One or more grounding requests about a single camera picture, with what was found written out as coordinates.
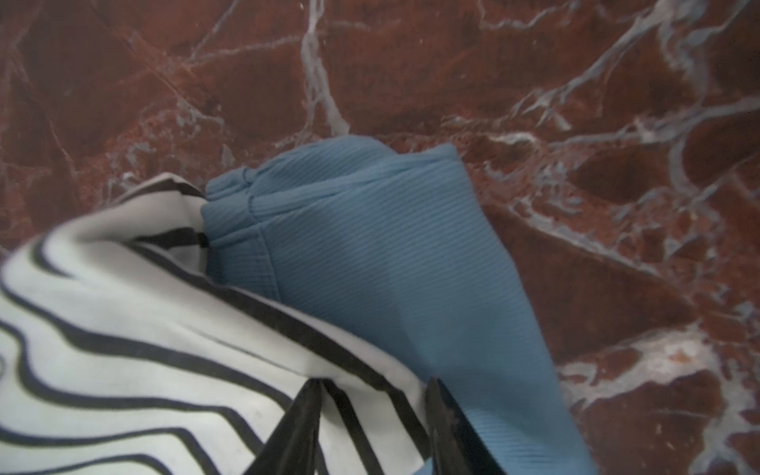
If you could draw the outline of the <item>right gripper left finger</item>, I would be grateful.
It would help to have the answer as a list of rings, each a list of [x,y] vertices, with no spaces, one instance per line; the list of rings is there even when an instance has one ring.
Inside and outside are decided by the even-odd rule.
[[[314,474],[317,470],[321,382],[308,380],[245,475]]]

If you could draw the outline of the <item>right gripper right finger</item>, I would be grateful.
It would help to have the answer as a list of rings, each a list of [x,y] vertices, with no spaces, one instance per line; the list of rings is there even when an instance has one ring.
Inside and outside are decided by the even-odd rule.
[[[433,474],[505,474],[439,378],[431,378],[427,384],[426,415]]]

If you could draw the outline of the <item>black white striped garment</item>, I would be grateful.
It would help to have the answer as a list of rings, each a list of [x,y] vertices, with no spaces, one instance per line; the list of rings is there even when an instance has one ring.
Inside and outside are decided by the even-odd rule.
[[[308,389],[318,474],[412,474],[423,383],[321,319],[214,283],[203,194],[165,173],[1,268],[5,474],[241,474]]]

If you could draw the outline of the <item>blue tank top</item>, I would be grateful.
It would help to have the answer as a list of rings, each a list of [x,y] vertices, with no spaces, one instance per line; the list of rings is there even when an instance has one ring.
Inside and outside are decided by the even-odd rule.
[[[451,144],[307,144],[209,182],[223,285],[340,327],[437,377],[510,474],[593,474],[516,265]]]

